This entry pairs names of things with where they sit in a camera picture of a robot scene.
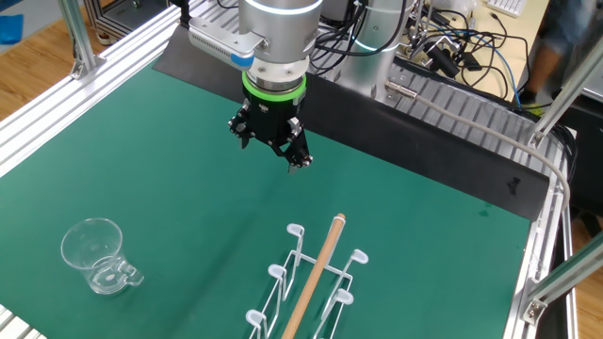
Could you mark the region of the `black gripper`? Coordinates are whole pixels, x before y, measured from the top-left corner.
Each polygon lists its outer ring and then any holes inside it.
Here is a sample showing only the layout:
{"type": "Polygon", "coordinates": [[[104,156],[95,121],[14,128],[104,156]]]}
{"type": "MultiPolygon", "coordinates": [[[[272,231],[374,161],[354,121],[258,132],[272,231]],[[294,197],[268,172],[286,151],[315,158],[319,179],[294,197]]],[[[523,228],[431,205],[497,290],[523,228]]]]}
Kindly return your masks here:
{"type": "Polygon", "coordinates": [[[254,94],[245,94],[247,106],[241,107],[228,121],[229,130],[245,149],[252,138],[268,144],[288,163],[287,173],[307,168],[313,161],[309,153],[303,124],[298,114],[305,95],[286,101],[269,101],[254,94]]]}

